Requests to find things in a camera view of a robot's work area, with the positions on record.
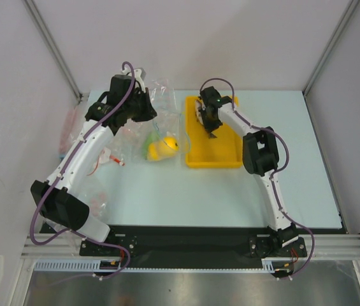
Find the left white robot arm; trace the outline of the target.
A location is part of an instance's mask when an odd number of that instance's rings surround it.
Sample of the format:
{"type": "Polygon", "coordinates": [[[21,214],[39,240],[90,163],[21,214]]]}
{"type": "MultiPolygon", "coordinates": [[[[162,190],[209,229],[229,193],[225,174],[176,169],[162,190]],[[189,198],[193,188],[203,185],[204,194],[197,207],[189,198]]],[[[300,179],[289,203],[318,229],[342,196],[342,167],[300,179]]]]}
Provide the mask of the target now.
{"type": "Polygon", "coordinates": [[[66,157],[46,181],[36,180],[31,186],[42,217],[94,240],[94,248],[102,255],[115,250],[116,239],[109,235],[109,225],[94,217],[78,195],[95,160],[117,131],[129,120],[145,122],[156,117],[144,78],[141,68],[113,76],[109,90],[88,108],[66,157]]]}

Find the green toy cucumber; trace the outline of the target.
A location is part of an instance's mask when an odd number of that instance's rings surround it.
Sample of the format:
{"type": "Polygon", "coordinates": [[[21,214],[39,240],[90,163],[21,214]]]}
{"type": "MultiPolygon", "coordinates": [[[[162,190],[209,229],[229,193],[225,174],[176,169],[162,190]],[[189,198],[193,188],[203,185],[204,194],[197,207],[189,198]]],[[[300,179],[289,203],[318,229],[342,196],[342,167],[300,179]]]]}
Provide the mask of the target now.
{"type": "Polygon", "coordinates": [[[144,159],[147,159],[147,154],[148,154],[148,146],[159,140],[160,136],[159,133],[157,131],[151,131],[149,132],[149,134],[146,136],[145,140],[143,141],[143,144],[141,145],[141,154],[143,156],[144,159]]]}

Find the grey toy fish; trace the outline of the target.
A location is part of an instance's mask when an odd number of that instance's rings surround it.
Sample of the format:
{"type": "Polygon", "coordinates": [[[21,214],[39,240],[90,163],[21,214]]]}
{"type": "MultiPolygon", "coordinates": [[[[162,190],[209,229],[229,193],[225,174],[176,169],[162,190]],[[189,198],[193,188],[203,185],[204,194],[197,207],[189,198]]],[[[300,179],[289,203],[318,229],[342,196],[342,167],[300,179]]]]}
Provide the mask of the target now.
{"type": "Polygon", "coordinates": [[[209,139],[217,138],[217,136],[215,134],[213,134],[213,131],[207,130],[206,125],[204,123],[205,106],[204,106],[203,102],[200,101],[199,99],[196,99],[195,102],[194,102],[194,108],[195,108],[195,113],[196,113],[197,120],[203,126],[203,128],[204,128],[205,132],[207,133],[209,139]]]}

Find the clear blue-zipper bag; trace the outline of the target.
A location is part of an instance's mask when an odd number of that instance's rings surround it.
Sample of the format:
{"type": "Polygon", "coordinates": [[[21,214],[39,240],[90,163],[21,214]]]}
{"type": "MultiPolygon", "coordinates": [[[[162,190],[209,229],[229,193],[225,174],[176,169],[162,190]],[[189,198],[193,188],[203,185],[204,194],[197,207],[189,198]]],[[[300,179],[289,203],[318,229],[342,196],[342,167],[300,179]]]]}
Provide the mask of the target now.
{"type": "Polygon", "coordinates": [[[175,88],[171,80],[158,78],[147,83],[150,100],[157,116],[147,122],[132,122],[129,125],[131,141],[131,158],[136,162],[160,162],[148,161],[141,154],[141,145],[151,131],[157,131],[162,142],[166,136],[174,136],[179,144],[179,150],[174,157],[188,153],[190,147],[189,137],[185,132],[184,108],[176,97],[175,88]]]}

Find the yellow toy pear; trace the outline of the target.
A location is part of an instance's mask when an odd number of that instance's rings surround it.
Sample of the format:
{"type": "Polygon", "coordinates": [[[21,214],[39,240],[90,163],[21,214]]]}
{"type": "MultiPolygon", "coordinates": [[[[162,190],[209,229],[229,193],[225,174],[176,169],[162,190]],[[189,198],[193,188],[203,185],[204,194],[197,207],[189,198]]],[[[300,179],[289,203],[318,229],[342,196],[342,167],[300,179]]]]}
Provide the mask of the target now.
{"type": "Polygon", "coordinates": [[[163,159],[171,158],[176,155],[177,152],[167,153],[163,151],[162,142],[153,142],[148,146],[148,161],[161,161],[163,159]]]}

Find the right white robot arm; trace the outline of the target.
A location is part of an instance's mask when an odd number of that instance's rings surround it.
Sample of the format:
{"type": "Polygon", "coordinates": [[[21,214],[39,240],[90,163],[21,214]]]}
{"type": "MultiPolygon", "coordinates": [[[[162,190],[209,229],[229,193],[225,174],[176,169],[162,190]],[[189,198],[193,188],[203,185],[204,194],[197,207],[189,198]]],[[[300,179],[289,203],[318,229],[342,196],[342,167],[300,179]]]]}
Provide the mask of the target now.
{"type": "Polygon", "coordinates": [[[242,139],[242,161],[253,175],[268,213],[268,243],[277,256],[286,255],[298,239],[296,225],[287,216],[278,181],[277,134],[271,127],[258,127],[238,111],[234,98],[221,96],[214,87],[200,91],[196,113],[207,133],[227,124],[242,139]]]}

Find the yellow toy lemon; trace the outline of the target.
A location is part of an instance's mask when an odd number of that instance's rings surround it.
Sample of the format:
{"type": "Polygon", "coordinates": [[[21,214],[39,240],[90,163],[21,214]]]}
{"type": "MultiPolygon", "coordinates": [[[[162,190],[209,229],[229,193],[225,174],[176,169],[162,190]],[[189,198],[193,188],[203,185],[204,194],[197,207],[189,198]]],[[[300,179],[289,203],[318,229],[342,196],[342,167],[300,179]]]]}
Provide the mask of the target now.
{"type": "Polygon", "coordinates": [[[179,144],[174,136],[166,136],[162,140],[163,151],[167,153],[178,152],[179,144]]]}

